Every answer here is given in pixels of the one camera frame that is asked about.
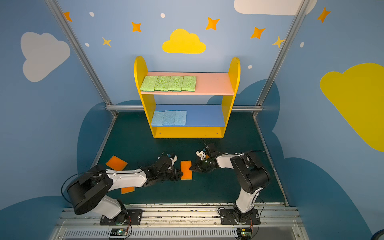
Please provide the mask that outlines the blue sponge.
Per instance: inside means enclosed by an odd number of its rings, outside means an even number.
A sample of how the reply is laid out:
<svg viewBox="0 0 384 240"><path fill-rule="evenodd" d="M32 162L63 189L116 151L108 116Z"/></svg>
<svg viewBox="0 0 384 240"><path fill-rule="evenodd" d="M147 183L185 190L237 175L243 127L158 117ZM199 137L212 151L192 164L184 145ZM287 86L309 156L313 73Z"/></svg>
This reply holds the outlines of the blue sponge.
<svg viewBox="0 0 384 240"><path fill-rule="evenodd" d="M165 116L164 111L155 111L151 121L151 126L153 127L163 126L164 116Z"/></svg>
<svg viewBox="0 0 384 240"><path fill-rule="evenodd" d="M187 111L175 111L175 126L185 126L187 122Z"/></svg>
<svg viewBox="0 0 384 240"><path fill-rule="evenodd" d="M163 126L174 126L176 119L176 111L165 111L163 117Z"/></svg>

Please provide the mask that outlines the green sponge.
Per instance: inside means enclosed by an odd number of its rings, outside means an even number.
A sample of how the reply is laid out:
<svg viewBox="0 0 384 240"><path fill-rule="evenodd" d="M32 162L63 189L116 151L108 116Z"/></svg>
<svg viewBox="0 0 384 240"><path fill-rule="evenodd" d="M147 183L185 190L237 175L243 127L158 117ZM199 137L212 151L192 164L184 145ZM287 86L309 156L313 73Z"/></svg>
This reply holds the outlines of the green sponge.
<svg viewBox="0 0 384 240"><path fill-rule="evenodd" d="M182 91L184 92L194 92L196 90L196 76L184 76Z"/></svg>
<svg viewBox="0 0 384 240"><path fill-rule="evenodd" d="M170 76L158 76L154 90L167 92L169 90Z"/></svg>
<svg viewBox="0 0 384 240"><path fill-rule="evenodd" d="M145 76L140 90L144 92L154 92L157 80L158 76Z"/></svg>
<svg viewBox="0 0 384 240"><path fill-rule="evenodd" d="M170 82L168 85L168 91L181 92L183 80L184 80L183 76L171 76Z"/></svg>

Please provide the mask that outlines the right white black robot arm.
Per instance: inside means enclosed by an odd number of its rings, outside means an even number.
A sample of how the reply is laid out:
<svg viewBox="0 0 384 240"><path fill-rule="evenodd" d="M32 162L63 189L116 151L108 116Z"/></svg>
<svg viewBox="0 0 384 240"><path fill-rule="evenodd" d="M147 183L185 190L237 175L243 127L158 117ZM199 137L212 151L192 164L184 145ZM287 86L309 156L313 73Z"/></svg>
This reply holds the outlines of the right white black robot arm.
<svg viewBox="0 0 384 240"><path fill-rule="evenodd" d="M232 209L218 208L222 225L260 224L261 212L255 209L260 192L271 181L271 175L255 151L245 153L220 153L214 144L196 152L197 160L190 167L192 172L210 173L215 169L232 169L241 186Z"/></svg>

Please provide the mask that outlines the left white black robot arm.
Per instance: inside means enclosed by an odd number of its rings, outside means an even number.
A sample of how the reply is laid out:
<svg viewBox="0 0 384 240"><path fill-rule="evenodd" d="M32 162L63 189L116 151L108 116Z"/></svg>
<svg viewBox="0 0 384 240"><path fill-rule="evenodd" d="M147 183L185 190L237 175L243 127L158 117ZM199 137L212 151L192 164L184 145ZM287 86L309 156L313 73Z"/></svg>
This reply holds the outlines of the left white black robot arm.
<svg viewBox="0 0 384 240"><path fill-rule="evenodd" d="M117 225L129 223L129 213L122 201L107 196L113 190L149 187L164 181L179 181L183 172L174 167L175 155L160 157L152 165L130 171L116 171L96 165L77 177L66 187L68 202L76 215L88 212L101 214Z"/></svg>

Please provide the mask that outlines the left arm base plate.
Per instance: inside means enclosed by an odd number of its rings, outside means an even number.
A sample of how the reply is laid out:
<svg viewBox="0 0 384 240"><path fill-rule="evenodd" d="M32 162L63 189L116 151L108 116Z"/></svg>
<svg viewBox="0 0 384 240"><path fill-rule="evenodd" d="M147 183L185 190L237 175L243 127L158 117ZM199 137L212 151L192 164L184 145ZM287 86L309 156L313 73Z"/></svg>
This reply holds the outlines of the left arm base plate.
<svg viewBox="0 0 384 240"><path fill-rule="evenodd" d="M102 215L101 226L138 226L141 223L143 210L122 210L116 217L109 219Z"/></svg>

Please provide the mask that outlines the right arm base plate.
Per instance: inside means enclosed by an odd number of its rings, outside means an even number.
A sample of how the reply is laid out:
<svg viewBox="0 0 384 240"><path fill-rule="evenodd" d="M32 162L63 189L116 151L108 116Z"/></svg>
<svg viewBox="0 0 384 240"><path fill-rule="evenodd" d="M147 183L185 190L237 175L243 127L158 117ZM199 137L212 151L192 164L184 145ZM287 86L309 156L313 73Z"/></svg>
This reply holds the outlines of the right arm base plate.
<svg viewBox="0 0 384 240"><path fill-rule="evenodd" d="M261 223L257 209L242 213L238 209L219 208L218 214L222 225L259 225Z"/></svg>

